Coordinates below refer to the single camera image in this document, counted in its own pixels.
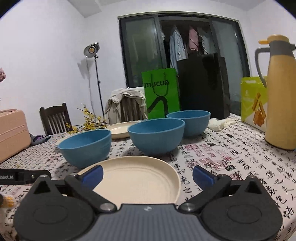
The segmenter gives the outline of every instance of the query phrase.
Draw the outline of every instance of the mucun logo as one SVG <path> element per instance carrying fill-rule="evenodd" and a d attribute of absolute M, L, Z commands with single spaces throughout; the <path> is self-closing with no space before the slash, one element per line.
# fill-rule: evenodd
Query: mucun logo
<path fill-rule="evenodd" d="M 10 175 L 10 176 L 9 176 L 9 175 L 7 175 L 7 176 L 4 176 L 4 175 L 1 176 L 1 175 L 0 175 L 0 179 L 2 179 L 2 180 L 3 180 L 3 179 L 10 180 L 10 179 L 13 179 L 13 175 Z"/>
<path fill-rule="evenodd" d="M 155 86 L 163 86 L 163 85 L 168 85 L 168 80 L 157 81 L 157 82 L 154 82 L 154 83 L 152 83 L 152 82 L 151 83 L 145 83 L 144 87 L 147 88 L 147 87 L 155 87 Z"/>

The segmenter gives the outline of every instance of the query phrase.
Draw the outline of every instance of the pink garment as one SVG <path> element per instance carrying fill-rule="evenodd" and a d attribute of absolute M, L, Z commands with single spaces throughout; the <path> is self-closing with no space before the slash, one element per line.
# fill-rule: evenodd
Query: pink garment
<path fill-rule="evenodd" d="M 198 51 L 198 34 L 191 26 L 189 30 L 189 48 Z"/>

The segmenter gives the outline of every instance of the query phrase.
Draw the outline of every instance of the calligraphy tablecloth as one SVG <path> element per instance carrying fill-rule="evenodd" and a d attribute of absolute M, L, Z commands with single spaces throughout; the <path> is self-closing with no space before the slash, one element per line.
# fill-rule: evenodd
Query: calligraphy tablecloth
<path fill-rule="evenodd" d="M 295 231 L 296 209 L 296 153 L 270 146 L 264 133 L 242 123 L 239 116 L 231 115 L 236 124 L 220 132 L 206 129 L 195 139 L 184 139 L 171 153 L 159 156 L 172 165 L 180 176 L 181 194 L 177 205 L 202 190 L 192 179 L 192 168 L 201 165 L 214 174 L 227 174 L 242 180 L 256 175 L 269 192 L 283 215 L 283 226 L 276 241 L 286 241 Z M 49 170 L 52 179 L 63 179 L 78 172 L 63 158 L 55 142 L 67 133 L 53 135 L 48 142 L 30 147 L 0 165 L 0 168 Z M 112 142 L 108 158 L 126 155 L 143 155 L 128 139 Z M 2 185 L 1 193 L 13 195 L 18 204 L 30 186 Z M 15 240 L 13 227 L 15 209 L 0 209 L 0 232 L 6 240 Z"/>

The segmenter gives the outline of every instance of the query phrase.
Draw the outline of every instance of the blue gripper pad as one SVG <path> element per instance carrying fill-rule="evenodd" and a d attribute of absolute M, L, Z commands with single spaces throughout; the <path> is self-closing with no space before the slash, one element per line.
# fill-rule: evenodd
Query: blue gripper pad
<path fill-rule="evenodd" d="M 80 175 L 79 178 L 83 185 L 93 190 L 103 180 L 103 176 L 103 167 L 101 165 L 96 165 L 92 169 Z"/>
<path fill-rule="evenodd" d="M 192 171 L 194 182 L 202 189 L 213 186 L 215 183 L 215 175 L 208 172 L 201 166 L 195 166 Z"/>

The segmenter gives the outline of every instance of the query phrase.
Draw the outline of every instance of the metal screw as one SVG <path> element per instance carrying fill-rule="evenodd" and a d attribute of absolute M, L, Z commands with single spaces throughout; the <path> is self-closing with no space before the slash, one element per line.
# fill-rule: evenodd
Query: metal screw
<path fill-rule="evenodd" d="M 115 205 L 109 202 L 100 205 L 100 209 L 102 209 L 103 211 L 112 211 L 114 208 Z"/>
<path fill-rule="evenodd" d="M 226 177 L 226 174 L 218 174 L 218 177 Z"/>
<path fill-rule="evenodd" d="M 195 205 L 193 203 L 190 203 L 190 202 L 187 202 L 187 203 L 183 203 L 180 208 L 183 210 L 183 211 L 186 211 L 186 212 L 192 212 L 195 210 Z"/>
<path fill-rule="evenodd" d="M 78 176 L 78 174 L 74 172 L 74 173 L 71 173 L 69 176 L 76 177 Z"/>

